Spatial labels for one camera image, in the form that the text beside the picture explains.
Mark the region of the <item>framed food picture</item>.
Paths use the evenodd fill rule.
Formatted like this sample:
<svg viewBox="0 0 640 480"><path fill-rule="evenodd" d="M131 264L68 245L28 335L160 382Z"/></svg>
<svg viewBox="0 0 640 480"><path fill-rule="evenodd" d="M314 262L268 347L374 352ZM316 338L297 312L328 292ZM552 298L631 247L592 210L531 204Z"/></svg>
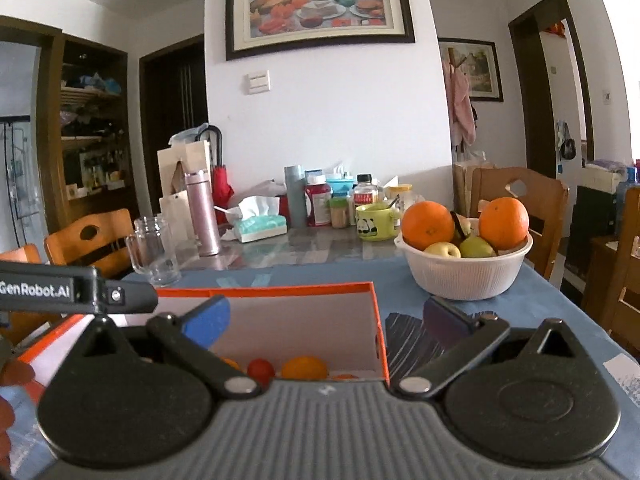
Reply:
<svg viewBox="0 0 640 480"><path fill-rule="evenodd" d="M336 44L412 44L409 0L226 0L226 58Z"/></svg>

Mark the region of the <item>wooden chair far right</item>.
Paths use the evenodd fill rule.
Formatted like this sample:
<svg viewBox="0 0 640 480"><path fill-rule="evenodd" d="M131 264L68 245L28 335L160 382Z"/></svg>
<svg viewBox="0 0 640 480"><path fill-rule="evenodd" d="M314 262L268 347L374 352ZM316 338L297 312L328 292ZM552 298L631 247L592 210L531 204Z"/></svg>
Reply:
<svg viewBox="0 0 640 480"><path fill-rule="evenodd" d="M517 198L525 206L529 215L528 234L534 240L527 258L538 274L550 278L560 246L568 187L558 179L522 167L475 169L472 216L479 219L485 206L500 197Z"/></svg>

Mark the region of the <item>red tomato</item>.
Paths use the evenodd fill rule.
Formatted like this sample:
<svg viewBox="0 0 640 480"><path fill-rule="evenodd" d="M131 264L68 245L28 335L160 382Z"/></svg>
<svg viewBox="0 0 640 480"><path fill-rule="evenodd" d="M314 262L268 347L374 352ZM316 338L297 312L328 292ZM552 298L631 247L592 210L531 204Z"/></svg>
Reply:
<svg viewBox="0 0 640 480"><path fill-rule="evenodd" d="M262 388L267 388L276 378L277 373L273 365L265 359L254 359L247 365L247 375L259 382Z"/></svg>

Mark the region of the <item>tissue box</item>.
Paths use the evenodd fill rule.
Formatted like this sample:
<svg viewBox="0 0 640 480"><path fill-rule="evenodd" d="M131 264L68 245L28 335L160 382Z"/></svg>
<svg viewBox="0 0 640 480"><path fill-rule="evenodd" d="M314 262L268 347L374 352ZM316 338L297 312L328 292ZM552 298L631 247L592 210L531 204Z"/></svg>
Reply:
<svg viewBox="0 0 640 480"><path fill-rule="evenodd" d="M240 218L234 222L233 231L239 242L246 244L265 238L284 235L288 222L280 214L280 198L250 196L238 205Z"/></svg>

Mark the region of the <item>framed landscape picture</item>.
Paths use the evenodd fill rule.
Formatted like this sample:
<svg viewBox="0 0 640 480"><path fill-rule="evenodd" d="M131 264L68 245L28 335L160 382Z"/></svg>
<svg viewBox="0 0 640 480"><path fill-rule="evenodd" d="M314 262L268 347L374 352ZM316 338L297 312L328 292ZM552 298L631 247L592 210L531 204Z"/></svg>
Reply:
<svg viewBox="0 0 640 480"><path fill-rule="evenodd" d="M472 101L503 101L497 48L493 42L439 37L438 44L442 58L468 81Z"/></svg>

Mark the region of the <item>wooden shelf cabinet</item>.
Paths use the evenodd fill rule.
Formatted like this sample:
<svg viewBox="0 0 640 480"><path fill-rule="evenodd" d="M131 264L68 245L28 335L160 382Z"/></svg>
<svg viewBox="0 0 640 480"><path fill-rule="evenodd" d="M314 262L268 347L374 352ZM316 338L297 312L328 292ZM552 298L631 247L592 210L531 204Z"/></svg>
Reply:
<svg viewBox="0 0 640 480"><path fill-rule="evenodd" d="M47 129L37 139L47 230L119 208L136 214L127 53L62 32L42 55Z"/></svg>

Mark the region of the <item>wooden chair near right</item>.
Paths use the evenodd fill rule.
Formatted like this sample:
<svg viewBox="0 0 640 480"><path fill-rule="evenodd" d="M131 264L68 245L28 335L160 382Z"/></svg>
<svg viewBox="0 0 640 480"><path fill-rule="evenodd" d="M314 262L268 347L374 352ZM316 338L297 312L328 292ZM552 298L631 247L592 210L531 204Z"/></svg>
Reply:
<svg viewBox="0 0 640 480"><path fill-rule="evenodd" d="M639 209L632 207L624 213L622 232L618 240L612 281L608 285L600 325L634 351L639 351L639 308L626 295L639 295L639 257L634 242L639 237Z"/></svg>

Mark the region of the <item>red umbrella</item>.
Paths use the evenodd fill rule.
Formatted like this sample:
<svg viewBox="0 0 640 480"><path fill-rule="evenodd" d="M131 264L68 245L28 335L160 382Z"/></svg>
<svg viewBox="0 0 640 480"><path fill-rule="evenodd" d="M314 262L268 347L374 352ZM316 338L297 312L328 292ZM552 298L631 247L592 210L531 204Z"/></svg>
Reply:
<svg viewBox="0 0 640 480"><path fill-rule="evenodd" d="M213 201L216 206L216 219L220 226L228 223L226 210L234 195L227 167L224 164L224 138L221 130L211 124L204 124L198 129L198 140L207 140L210 148L210 160L212 161L212 189Z"/></svg>

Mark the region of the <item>large orange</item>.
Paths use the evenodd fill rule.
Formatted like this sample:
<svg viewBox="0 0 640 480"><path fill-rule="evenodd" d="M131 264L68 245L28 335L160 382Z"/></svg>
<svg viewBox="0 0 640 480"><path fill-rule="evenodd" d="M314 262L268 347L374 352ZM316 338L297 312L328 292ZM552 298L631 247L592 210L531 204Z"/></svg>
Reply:
<svg viewBox="0 0 640 480"><path fill-rule="evenodd" d="M282 365L280 377L289 380L325 380L329 377L329 367L315 356L298 356Z"/></svg>
<svg viewBox="0 0 640 480"><path fill-rule="evenodd" d="M480 237L495 250L511 250L526 240L529 215L517 198L496 198L483 209L478 228Z"/></svg>
<svg viewBox="0 0 640 480"><path fill-rule="evenodd" d="M456 225L444 205L424 200L405 211L400 229L406 244L424 250L435 243L451 242Z"/></svg>

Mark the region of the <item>blue patterned tablecloth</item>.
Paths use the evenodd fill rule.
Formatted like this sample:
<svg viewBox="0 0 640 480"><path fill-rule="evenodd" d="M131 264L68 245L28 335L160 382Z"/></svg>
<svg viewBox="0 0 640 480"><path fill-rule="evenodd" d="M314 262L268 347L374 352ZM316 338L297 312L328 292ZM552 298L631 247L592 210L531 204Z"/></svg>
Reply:
<svg viewBox="0 0 640 480"><path fill-rule="evenodd" d="M383 318L392 312L417 316L427 293L414 281L402 257L343 260L268 269L185 270L179 288L250 288L290 285L371 282ZM562 318L597 362L614 389L622 420L604 454L606 462L628 479L639 477L639 367L604 330L541 278L529 266L521 268L513 285L502 295L483 301L462 302L468 313L494 311L514 327L536 327L545 318ZM22 388L3 388L16 409L10 430L11 472L17 479L32 479L53 462L35 425L35 407Z"/></svg>

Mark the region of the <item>glass mug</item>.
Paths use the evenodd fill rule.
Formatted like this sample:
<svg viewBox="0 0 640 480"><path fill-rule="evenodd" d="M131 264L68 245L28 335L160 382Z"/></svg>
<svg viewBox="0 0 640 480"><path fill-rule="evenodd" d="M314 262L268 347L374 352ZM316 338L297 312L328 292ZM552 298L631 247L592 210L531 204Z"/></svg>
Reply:
<svg viewBox="0 0 640 480"><path fill-rule="evenodd" d="M143 216L134 232L125 237L131 266L154 287L175 284L181 278L176 248L167 220L161 215Z"/></svg>

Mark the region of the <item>grey tall cylinder bottle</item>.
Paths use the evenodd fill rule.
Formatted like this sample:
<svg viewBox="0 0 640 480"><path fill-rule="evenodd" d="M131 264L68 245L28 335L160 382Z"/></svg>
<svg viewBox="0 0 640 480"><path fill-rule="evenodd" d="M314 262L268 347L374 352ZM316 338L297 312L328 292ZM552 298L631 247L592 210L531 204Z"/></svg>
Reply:
<svg viewBox="0 0 640 480"><path fill-rule="evenodd" d="M305 174L300 165L284 168L288 213L293 229L303 229L307 224Z"/></svg>

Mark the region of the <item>red lidded jar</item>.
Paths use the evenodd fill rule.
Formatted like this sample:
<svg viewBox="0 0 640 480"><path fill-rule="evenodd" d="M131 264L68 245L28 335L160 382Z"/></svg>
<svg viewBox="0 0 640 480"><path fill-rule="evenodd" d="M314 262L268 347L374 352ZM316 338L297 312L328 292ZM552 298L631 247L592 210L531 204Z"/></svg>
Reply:
<svg viewBox="0 0 640 480"><path fill-rule="evenodd" d="M308 226L329 226L331 214L329 201L331 187L321 170L309 170L305 174L305 198Z"/></svg>

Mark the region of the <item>wooden chair far left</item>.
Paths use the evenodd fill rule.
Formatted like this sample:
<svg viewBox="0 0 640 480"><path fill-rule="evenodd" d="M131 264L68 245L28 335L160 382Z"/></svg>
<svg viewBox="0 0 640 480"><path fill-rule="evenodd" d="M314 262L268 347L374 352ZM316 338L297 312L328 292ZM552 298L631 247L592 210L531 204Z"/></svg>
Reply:
<svg viewBox="0 0 640 480"><path fill-rule="evenodd" d="M127 209L87 214L44 240L50 263L95 266L104 278L122 278L132 271L125 244L134 226Z"/></svg>

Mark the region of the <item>pink hanging clothes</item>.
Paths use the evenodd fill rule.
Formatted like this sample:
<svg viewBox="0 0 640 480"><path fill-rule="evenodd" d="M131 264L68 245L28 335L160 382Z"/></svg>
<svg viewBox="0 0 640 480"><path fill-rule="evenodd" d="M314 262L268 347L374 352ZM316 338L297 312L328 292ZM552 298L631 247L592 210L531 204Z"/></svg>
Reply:
<svg viewBox="0 0 640 480"><path fill-rule="evenodd" d="M460 68L442 60L449 116L451 146L472 145L476 140L475 119L468 78Z"/></svg>

